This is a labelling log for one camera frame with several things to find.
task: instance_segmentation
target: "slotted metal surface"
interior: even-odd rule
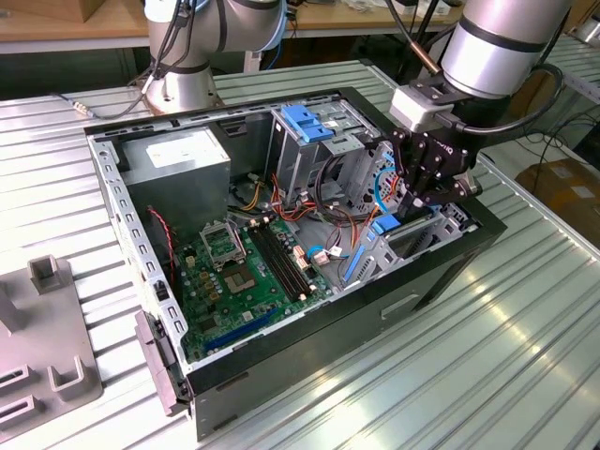
[[[565,83],[591,101],[600,102],[600,49],[561,36],[547,61],[562,70]]]
[[[228,103],[341,85],[387,111],[392,84],[358,62],[217,78]],[[77,97],[114,113],[135,91]],[[196,448],[193,424],[164,416],[135,340],[140,306],[81,132],[90,123],[51,97],[0,103],[0,271],[47,253],[68,258],[105,387],[99,400],[3,449]],[[437,303],[204,448],[593,448],[598,255],[490,164],[475,174],[481,201],[508,226],[500,241]]]

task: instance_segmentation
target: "metal bracket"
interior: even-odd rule
[[[176,365],[177,359],[160,322],[155,321],[144,311],[135,315],[135,322],[137,324],[135,334],[142,346],[143,356],[150,369],[165,414],[172,417],[185,411],[191,402],[190,390],[185,379],[176,380],[173,375],[171,366]]]

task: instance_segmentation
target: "white label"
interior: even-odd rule
[[[572,186],[571,189],[582,199],[593,199],[595,195],[585,186]]]
[[[198,160],[203,166],[226,160],[221,148],[205,130],[169,142],[153,143],[148,145],[146,152],[157,169],[191,160]]]
[[[333,246],[329,248],[329,253],[331,254],[331,256],[339,257],[341,255],[341,247]]]
[[[570,173],[569,170],[567,168],[565,168],[565,167],[558,166],[558,167],[552,167],[550,169],[554,173],[556,173],[556,175],[559,178],[571,178],[573,176],[573,174]]]

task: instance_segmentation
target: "connector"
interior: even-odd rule
[[[312,261],[314,261],[317,265],[325,265],[329,263],[329,257],[327,256],[327,253],[325,253],[324,250],[321,250],[312,256]]]

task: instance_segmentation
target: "red wire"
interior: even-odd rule
[[[169,225],[167,225],[167,222],[165,222],[165,219],[162,218],[162,216],[159,213],[157,213],[154,209],[148,208],[148,211],[150,211],[150,213],[158,219],[158,221],[160,222],[160,225],[162,225],[162,229],[165,231],[165,234],[167,235],[167,245],[169,246],[169,259],[171,260],[171,284],[174,285],[175,284],[175,257],[173,254],[173,242],[171,240],[171,233],[169,232]]]

